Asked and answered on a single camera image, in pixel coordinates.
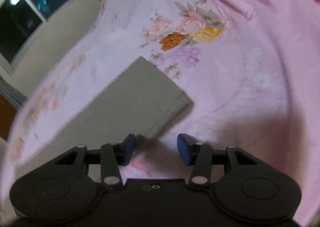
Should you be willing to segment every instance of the orange flower print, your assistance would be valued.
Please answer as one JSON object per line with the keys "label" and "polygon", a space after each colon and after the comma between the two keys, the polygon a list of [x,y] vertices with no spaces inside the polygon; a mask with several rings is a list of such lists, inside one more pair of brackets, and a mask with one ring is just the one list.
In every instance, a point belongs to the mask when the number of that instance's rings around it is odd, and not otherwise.
{"label": "orange flower print", "polygon": [[168,34],[160,40],[161,50],[170,50],[176,46],[178,46],[182,40],[188,38],[189,34],[181,34],[177,32],[173,32],[172,34]]}
{"label": "orange flower print", "polygon": [[72,61],[72,65],[69,69],[69,72],[73,72],[74,70],[76,70],[84,60],[85,60],[85,55],[80,55],[80,56],[76,57]]}
{"label": "orange flower print", "polygon": [[24,141],[18,137],[13,148],[10,150],[9,161],[14,162],[20,159],[24,147]]}
{"label": "orange flower print", "polygon": [[59,96],[54,98],[52,105],[51,105],[51,111],[55,110],[58,107],[58,104],[59,104]]}
{"label": "orange flower print", "polygon": [[34,124],[38,120],[39,117],[40,117],[39,105],[32,106],[23,121],[23,126],[25,128],[29,128],[30,124]]}
{"label": "orange flower print", "polygon": [[51,92],[53,92],[55,88],[56,88],[55,84],[54,84],[54,83],[51,83],[48,87],[44,88],[44,90],[42,90],[42,92],[44,92],[44,91],[51,91]]}
{"label": "orange flower print", "polygon": [[43,96],[40,96],[37,102],[38,102],[38,107],[41,111],[45,111],[48,109],[48,101],[44,99]]}

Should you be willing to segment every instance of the pink blanket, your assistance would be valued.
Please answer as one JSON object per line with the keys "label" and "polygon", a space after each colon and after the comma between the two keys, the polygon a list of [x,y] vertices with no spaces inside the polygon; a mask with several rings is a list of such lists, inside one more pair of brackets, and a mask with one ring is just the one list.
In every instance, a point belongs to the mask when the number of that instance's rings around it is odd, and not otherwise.
{"label": "pink blanket", "polygon": [[[1,196],[26,163],[139,56],[194,101],[190,115],[136,152],[123,177],[188,177],[176,150],[187,133],[238,145],[299,182],[295,220],[320,204],[320,6],[312,0],[102,0],[94,28],[20,110]],[[221,176],[213,168],[213,179]]]}

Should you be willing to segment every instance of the pink bed sheet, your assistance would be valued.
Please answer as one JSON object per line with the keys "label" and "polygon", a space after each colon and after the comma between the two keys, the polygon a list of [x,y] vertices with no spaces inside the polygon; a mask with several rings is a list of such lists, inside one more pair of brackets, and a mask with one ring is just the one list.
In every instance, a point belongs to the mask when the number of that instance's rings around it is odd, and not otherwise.
{"label": "pink bed sheet", "polygon": [[[175,139],[238,145],[299,182],[295,220],[320,204],[320,6],[313,0],[102,0],[92,30],[19,111],[2,172],[7,198],[16,166],[55,135],[139,56],[194,101],[157,143],[139,149],[126,177],[188,177]],[[222,174],[213,168],[213,179]]]}

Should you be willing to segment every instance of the purple flower print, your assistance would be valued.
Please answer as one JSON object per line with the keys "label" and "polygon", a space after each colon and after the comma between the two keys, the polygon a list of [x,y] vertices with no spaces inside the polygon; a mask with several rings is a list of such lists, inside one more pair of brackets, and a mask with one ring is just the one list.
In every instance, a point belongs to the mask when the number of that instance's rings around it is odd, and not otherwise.
{"label": "purple flower print", "polygon": [[183,66],[186,68],[196,67],[198,65],[199,59],[189,56],[183,60]]}
{"label": "purple flower print", "polygon": [[176,48],[174,50],[172,50],[168,57],[171,58],[172,60],[176,61],[182,61],[184,59],[184,49],[182,47]]}
{"label": "purple flower print", "polygon": [[192,46],[190,48],[184,48],[183,66],[186,68],[196,67],[199,62],[198,55],[200,54],[199,47]]}

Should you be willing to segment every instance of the floral pattern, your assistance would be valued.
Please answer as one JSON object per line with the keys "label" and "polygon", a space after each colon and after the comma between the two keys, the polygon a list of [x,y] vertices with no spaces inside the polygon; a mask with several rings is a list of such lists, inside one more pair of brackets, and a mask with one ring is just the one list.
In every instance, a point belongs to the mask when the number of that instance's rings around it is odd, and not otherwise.
{"label": "floral pattern", "polygon": [[183,69],[198,65],[201,48],[196,44],[212,42],[224,30],[220,17],[211,9],[206,11],[190,3],[186,7],[178,2],[175,4],[182,17],[180,23],[174,26],[170,18],[163,18],[156,12],[150,19],[152,26],[143,28],[146,42],[140,46],[143,48],[150,42],[159,42],[161,50],[152,49],[150,61],[171,79],[179,79]]}
{"label": "floral pattern", "polygon": [[103,13],[106,7],[107,0],[101,0],[100,12]]}
{"label": "floral pattern", "polygon": [[56,77],[54,82],[50,83],[47,87],[43,87],[40,93],[35,97],[23,119],[22,126],[24,130],[13,140],[14,144],[12,149],[9,150],[9,160],[11,162],[20,159],[24,148],[25,137],[28,136],[40,116],[58,108],[60,100],[68,91],[66,86],[68,75],[77,70],[85,59],[86,56],[84,54],[74,58],[69,68],[66,69],[66,74],[64,76]]}

